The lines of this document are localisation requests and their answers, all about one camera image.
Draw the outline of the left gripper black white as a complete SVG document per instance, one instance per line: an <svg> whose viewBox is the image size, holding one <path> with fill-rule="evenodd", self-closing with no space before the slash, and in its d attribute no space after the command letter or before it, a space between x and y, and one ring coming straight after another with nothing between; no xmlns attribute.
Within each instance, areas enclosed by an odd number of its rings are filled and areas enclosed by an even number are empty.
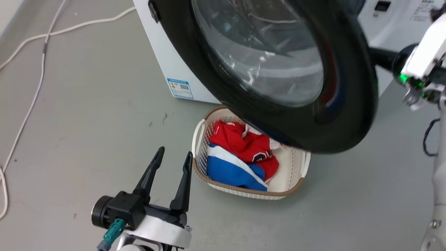
<svg viewBox="0 0 446 251"><path fill-rule="evenodd" d="M102 196L91 211L94 226L106 230L97 249L187 249L191 245L191 227L187 224L193 154L188 152L183 176L169 208L150 204L150 192L165 148L160 147L146 168L133 193L119 192Z"/></svg>

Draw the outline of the right gripper white green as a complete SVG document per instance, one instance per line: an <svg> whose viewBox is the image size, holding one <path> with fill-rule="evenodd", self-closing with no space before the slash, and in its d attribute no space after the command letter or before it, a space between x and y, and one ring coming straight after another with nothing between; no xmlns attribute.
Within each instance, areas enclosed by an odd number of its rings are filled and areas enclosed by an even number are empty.
<svg viewBox="0 0 446 251"><path fill-rule="evenodd" d="M403 85L403 102L411 110L418 110L425 102L445 100L445 14L436 13L433 23L417 45L400 52L370 47L372 62L393 73L395 81Z"/></svg>

